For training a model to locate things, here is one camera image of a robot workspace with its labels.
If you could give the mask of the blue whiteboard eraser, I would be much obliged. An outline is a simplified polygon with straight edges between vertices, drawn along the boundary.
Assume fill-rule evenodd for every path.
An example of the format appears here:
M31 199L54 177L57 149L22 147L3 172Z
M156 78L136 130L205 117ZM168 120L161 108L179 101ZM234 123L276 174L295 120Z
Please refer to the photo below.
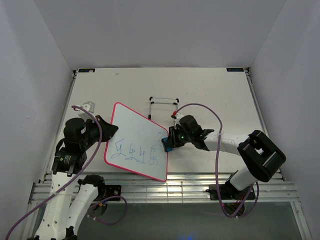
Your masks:
M172 141L172 138L170 136L168 137L164 137L161 139L161 143L163 145L163 148L164 148L164 151L166 153L170 152L173 150L173 141Z

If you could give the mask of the pink framed whiteboard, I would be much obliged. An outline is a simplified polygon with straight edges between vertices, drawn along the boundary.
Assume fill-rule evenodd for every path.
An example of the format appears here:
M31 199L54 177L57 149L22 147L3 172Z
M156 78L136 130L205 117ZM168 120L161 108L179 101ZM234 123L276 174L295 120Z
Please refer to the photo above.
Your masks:
M147 117L116 102L111 124L118 127L106 143L106 164L152 180L165 182L168 174L168 153L161 140L168 130Z

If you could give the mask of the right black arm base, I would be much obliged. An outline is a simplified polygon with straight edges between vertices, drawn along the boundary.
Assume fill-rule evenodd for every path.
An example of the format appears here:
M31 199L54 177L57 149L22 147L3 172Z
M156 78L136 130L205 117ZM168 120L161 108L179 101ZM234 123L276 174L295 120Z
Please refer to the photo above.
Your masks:
M243 200L246 194L249 192L247 200L255 200L256 194L253 189L250 190L250 186L247 186L243 190L237 190L229 182L219 184L219 192L222 200ZM218 190L216 184L210 184L208 189L205 190L209 194L210 200L218 200Z

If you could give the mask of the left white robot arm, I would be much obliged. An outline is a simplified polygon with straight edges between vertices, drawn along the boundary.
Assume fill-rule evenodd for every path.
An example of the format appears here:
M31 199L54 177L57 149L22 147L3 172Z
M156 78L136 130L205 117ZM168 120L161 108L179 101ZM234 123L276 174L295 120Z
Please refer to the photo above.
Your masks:
M52 165L50 200L34 240L75 240L80 224L95 200L106 195L104 178L87 175L79 179L87 161L87 150L94 144L109 141L118 126L95 119L71 118L65 123L63 139L55 150Z

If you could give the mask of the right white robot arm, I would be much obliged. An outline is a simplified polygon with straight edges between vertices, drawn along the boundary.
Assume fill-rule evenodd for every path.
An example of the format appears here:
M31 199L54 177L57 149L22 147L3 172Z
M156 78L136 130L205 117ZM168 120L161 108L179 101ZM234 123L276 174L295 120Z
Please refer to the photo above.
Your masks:
M260 130L248 135L217 133L213 129L203 129L191 115L178 114L173 119L174 126L169 127L168 137L161 140L165 152L191 143L199 150L221 151L242 158L245 166L219 188L232 199L237 199L244 189L257 181L267 183L287 159Z

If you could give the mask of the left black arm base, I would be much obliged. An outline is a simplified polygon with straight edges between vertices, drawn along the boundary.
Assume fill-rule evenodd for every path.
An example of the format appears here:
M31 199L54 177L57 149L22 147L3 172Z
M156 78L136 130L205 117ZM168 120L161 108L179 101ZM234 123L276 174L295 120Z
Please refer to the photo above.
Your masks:
M122 192L122 186L121 185L108 185L106 184L104 186L104 195L103 198L109 198L109 197L115 197L120 196Z

